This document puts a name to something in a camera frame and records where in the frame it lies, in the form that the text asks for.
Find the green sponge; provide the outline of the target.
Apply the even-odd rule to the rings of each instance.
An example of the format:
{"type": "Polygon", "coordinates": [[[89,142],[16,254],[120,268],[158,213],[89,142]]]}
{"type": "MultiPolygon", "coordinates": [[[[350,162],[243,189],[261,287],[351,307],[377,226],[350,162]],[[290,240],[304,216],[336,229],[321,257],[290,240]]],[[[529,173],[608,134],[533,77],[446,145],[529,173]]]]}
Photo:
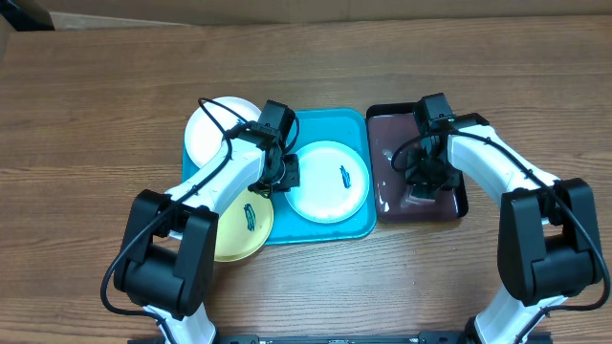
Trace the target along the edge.
{"type": "Polygon", "coordinates": [[[426,185],[413,185],[410,191],[410,197],[422,200],[423,202],[433,202],[436,198],[435,189],[426,185]]]}

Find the light blue plate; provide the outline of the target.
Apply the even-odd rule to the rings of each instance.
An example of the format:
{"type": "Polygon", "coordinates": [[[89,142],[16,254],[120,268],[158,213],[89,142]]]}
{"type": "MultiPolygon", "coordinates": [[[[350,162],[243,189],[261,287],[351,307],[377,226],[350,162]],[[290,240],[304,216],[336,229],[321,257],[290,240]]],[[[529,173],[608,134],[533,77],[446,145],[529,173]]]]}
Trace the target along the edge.
{"type": "Polygon", "coordinates": [[[299,186],[286,193],[286,200],[298,215],[333,224],[355,215],[365,204],[370,173],[354,149],[323,140],[299,148],[296,155],[299,186]]]}

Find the yellow plate with stain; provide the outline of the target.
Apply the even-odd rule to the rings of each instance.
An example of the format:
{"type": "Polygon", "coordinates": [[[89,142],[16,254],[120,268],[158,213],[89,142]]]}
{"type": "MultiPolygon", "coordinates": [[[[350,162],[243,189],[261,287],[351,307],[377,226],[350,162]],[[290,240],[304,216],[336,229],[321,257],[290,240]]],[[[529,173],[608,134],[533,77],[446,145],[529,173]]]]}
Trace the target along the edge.
{"type": "Polygon", "coordinates": [[[272,227],[272,202],[245,189],[219,219],[214,261],[230,263],[253,255],[266,243],[272,227]]]}

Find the white plate with stain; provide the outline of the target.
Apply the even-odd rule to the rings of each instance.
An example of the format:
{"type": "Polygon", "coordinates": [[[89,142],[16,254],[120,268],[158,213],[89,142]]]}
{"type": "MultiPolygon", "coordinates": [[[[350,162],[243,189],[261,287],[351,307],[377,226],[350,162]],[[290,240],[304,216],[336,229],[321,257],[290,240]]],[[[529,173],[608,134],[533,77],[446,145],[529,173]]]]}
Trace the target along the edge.
{"type": "MultiPolygon", "coordinates": [[[[218,97],[214,101],[227,106],[241,116],[231,113],[210,102],[205,107],[221,124],[224,130],[229,130],[239,122],[258,121],[261,110],[253,103],[240,97],[218,97]]],[[[222,133],[206,113],[198,108],[190,117],[185,130],[185,149],[191,161],[198,167],[203,167],[220,150],[222,133]]]]}

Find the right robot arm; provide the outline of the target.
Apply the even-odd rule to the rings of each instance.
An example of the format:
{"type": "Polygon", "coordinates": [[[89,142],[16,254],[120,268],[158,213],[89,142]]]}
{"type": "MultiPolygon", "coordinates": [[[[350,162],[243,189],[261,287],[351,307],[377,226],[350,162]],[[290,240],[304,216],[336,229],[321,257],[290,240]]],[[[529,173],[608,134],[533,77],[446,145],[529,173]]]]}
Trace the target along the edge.
{"type": "Polygon", "coordinates": [[[591,312],[611,295],[594,195],[520,156],[482,116],[456,116],[443,94],[411,104],[418,135],[403,143],[407,184],[418,197],[472,178],[498,205],[501,287],[472,317],[463,343],[525,343],[551,312],[591,312]]]}

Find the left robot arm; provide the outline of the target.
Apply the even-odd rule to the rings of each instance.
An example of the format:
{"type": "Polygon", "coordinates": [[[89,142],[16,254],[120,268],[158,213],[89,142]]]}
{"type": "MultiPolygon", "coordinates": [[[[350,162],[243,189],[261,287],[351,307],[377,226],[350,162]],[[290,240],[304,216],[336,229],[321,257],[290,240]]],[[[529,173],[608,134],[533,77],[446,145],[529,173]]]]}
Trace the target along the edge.
{"type": "Polygon", "coordinates": [[[299,185],[295,112],[268,100],[257,120],[239,116],[225,129],[220,150],[191,178],[133,201],[120,252],[100,285],[107,311],[154,319],[157,343],[218,343],[205,299],[212,280],[218,222],[237,196],[264,197],[299,185]]]}

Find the black water tray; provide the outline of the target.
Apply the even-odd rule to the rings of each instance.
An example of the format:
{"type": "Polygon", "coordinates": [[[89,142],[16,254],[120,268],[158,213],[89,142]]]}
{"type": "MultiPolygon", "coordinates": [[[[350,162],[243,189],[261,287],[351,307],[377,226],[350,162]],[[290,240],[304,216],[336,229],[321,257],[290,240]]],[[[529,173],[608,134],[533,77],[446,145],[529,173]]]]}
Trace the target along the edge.
{"type": "Polygon", "coordinates": [[[376,104],[366,111],[367,140],[372,166],[375,208],[384,223],[452,221],[467,215],[464,183],[451,190],[438,190],[431,199],[412,193],[404,173],[392,169],[393,153],[405,141],[419,135],[413,110],[416,104],[376,104]]]}

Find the teal plastic serving tray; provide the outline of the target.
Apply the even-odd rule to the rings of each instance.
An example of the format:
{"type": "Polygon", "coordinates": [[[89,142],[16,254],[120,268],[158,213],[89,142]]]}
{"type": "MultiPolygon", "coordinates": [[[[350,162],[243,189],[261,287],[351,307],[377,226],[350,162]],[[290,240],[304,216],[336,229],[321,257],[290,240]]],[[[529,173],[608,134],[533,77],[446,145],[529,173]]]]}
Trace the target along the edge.
{"type": "Polygon", "coordinates": [[[371,164],[367,147],[364,118],[349,108],[297,111],[298,126],[291,130],[290,138],[296,140],[289,154],[309,143],[323,140],[336,141],[354,149],[364,160],[370,173],[370,188],[365,204],[350,218],[333,224],[319,224],[298,215],[288,204],[286,193],[273,193],[274,211],[269,245],[287,245],[359,239],[371,232],[377,220],[374,210],[371,164]]]}

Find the dark object top left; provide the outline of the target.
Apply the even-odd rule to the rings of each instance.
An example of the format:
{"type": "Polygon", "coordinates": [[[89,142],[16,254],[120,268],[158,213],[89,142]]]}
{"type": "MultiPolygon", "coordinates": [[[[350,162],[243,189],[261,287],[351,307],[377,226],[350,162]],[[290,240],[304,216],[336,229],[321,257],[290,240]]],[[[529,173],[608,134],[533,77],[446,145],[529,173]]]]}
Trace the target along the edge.
{"type": "Polygon", "coordinates": [[[53,31],[53,20],[35,0],[1,0],[1,15],[18,32],[53,31]]]}

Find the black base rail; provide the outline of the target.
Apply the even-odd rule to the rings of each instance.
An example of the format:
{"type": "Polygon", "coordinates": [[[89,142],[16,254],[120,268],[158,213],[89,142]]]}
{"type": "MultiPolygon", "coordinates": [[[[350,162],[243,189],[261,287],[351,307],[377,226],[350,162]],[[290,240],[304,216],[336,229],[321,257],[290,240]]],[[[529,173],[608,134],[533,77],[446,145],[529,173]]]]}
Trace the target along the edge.
{"type": "Polygon", "coordinates": [[[258,337],[256,335],[217,335],[213,340],[220,344],[460,344],[469,343],[466,336],[453,332],[421,332],[393,336],[289,336],[258,337]]]}

